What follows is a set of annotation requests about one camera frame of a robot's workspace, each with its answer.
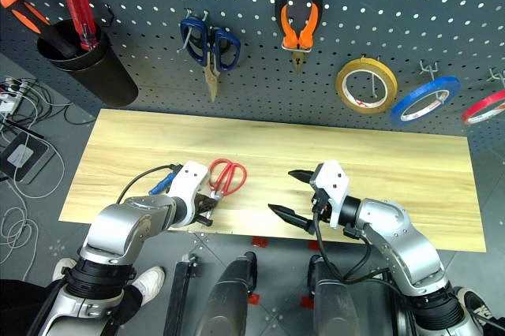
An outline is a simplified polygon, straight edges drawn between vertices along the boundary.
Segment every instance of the red tape marker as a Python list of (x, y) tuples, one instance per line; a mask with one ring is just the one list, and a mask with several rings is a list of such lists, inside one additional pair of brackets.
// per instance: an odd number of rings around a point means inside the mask
[(252, 238), (251, 245), (260, 248), (266, 248), (268, 246), (268, 239), (266, 237), (255, 236)]
[(251, 294), (251, 296), (249, 297), (248, 303), (257, 306), (258, 304), (260, 304), (260, 295), (259, 294)]
[(303, 308), (308, 308), (309, 310), (313, 310), (314, 309), (314, 301), (312, 299), (310, 299), (310, 297), (303, 296), (301, 298), (300, 306), (302, 306)]
[(319, 251), (319, 245), (317, 244), (317, 241), (315, 240), (309, 241), (309, 249), (311, 251)]

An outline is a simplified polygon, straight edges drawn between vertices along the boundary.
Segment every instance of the person's leg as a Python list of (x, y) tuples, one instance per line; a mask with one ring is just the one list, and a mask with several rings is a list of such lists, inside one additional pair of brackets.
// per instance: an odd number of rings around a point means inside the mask
[(48, 287), (32, 283), (1, 280), (0, 329), (4, 335), (26, 335), (40, 307), (58, 281)]
[(159, 293), (165, 281), (165, 272), (161, 267), (152, 267), (142, 273), (131, 285), (127, 285), (125, 295), (118, 310), (109, 322), (103, 335), (115, 334), (122, 324), (132, 319), (140, 310)]
[[(458, 297), (459, 303), (468, 309), (468, 311), (473, 312), (473, 314), (482, 316), (483, 318), (489, 319), (500, 326), (505, 327), (505, 318), (495, 318), (489, 310), (484, 300), (479, 297), (474, 291), (467, 289), (466, 287), (455, 287), (454, 291)], [(505, 336), (505, 331), (499, 330), (494, 326), (484, 322), (483, 320), (478, 320), (482, 326), (484, 336)]]

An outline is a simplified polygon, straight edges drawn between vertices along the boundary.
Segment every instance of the red screwdriver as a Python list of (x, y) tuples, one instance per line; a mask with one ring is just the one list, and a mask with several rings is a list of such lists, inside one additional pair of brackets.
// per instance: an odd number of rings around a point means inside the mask
[(65, 40), (58, 30), (47, 21), (45, 16), (39, 13), (32, 5), (25, 0), (0, 0), (0, 2), (22, 24), (59, 50), (63, 57), (75, 57), (77, 47)]
[(85, 50), (92, 50), (98, 44), (98, 40), (89, 0), (66, 0), (66, 3), (69, 6), (73, 27), (80, 36), (80, 46)]

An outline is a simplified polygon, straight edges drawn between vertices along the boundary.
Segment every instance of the red tape roll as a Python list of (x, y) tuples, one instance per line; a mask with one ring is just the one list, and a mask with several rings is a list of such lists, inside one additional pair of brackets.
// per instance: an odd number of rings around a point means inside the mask
[[(492, 106), (495, 107), (477, 115)], [(505, 111), (505, 90), (498, 91), (469, 107), (461, 116), (461, 120), (466, 125), (475, 125), (481, 121), (487, 121), (503, 111)]]

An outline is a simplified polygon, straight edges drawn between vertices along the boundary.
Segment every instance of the light wooden tabletop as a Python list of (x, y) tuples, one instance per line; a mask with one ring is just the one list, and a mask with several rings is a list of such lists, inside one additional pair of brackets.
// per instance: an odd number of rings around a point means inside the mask
[[(189, 230), (312, 239), (273, 214), (268, 203), (311, 216), (311, 188), (287, 172), (336, 159), (350, 195), (401, 203), (439, 249), (485, 252), (481, 214), (465, 137), (340, 129), (264, 121), (101, 110), (60, 215), (90, 223), (124, 186), (155, 166), (228, 158), (247, 168), (245, 185), (214, 210), (212, 227)], [(167, 174), (138, 181), (127, 196), (146, 195)], [(324, 240), (351, 241), (322, 225)]]

